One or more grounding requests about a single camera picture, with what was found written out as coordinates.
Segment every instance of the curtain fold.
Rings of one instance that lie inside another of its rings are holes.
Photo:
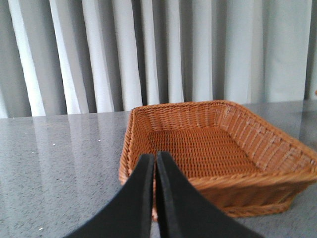
[[[0,0],[0,118],[317,99],[317,0]]]

